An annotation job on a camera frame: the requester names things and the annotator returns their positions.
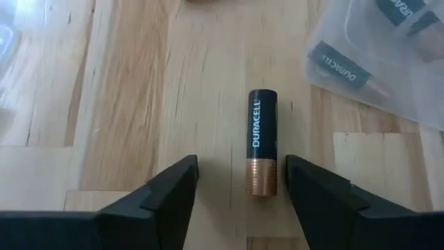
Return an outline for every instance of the battery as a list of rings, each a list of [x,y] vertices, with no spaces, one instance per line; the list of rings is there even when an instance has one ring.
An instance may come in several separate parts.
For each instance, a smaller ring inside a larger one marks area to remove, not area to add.
[[[247,194],[273,197],[277,194],[278,94],[253,90],[248,95]]]

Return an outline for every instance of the wooden table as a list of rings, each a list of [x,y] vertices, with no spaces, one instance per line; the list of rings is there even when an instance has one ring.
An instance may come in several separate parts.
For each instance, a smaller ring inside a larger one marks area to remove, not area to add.
[[[45,174],[27,178],[40,191],[0,181],[0,190],[18,190],[1,208],[99,209],[196,153],[186,249],[306,249],[282,179],[274,199],[244,194],[246,97],[270,88],[279,94],[281,165],[297,154],[408,208],[444,209],[441,133],[305,80],[320,0],[42,2],[66,24],[37,49],[23,51],[34,39],[20,46],[11,71],[28,78],[3,80],[35,89],[24,87],[27,119],[12,126],[23,126],[20,140],[0,140],[0,171]],[[18,199],[36,195],[52,204]]]

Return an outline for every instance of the copper battery top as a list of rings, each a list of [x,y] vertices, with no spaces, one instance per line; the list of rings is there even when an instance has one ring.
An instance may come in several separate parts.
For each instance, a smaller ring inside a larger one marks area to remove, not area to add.
[[[253,90],[248,96],[247,194],[272,197],[277,194],[278,94]]]

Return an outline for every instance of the black plastic jaw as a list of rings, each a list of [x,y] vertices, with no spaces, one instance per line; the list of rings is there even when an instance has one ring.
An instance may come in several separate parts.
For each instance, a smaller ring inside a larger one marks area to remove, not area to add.
[[[444,249],[444,213],[416,213],[297,156],[286,184],[311,250]]]
[[[198,176],[187,156],[98,212],[0,212],[0,249],[182,249]]]

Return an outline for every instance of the wooden surface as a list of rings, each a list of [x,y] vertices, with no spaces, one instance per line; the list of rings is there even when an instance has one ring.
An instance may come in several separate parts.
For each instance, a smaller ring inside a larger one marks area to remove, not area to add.
[[[196,153],[186,249],[306,249],[282,179],[276,198],[244,194],[246,97],[271,88],[280,166],[297,154],[408,208],[444,209],[442,133],[305,80],[320,0],[40,3],[48,31],[24,32],[0,84],[16,87],[0,112],[0,208],[97,210]],[[48,205],[28,199],[39,195]]]

